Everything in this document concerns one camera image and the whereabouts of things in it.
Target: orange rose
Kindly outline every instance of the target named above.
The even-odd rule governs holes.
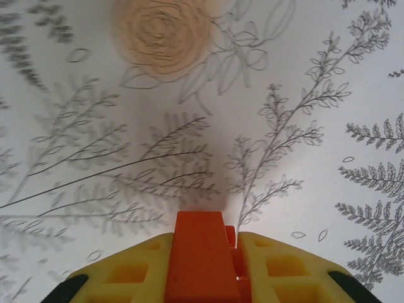
[[[210,0],[117,0],[113,32],[125,60],[146,74],[186,74],[208,50]]]

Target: wallpaper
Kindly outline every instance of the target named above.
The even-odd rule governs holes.
[[[0,300],[220,210],[401,302],[401,0],[155,2],[0,0]]]

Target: yellow plastic object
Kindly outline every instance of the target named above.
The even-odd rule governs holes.
[[[68,278],[89,278],[70,303],[163,302],[172,236],[158,235],[74,272]]]
[[[237,245],[247,264],[252,303],[354,302],[327,274],[351,276],[337,264],[252,232],[240,232]]]

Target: orange plastic part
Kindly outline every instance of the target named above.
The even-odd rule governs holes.
[[[164,302],[251,302],[234,228],[225,227],[220,212],[178,213]]]

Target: botanical wallpaper pattern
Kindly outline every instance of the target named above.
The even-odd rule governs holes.
[[[119,52],[119,2],[0,0],[0,300],[39,302],[72,271],[171,231],[178,210],[212,209],[393,302],[401,2],[222,0],[198,15],[194,0],[181,26],[215,34],[179,28],[210,48],[171,57],[184,72],[169,79]]]

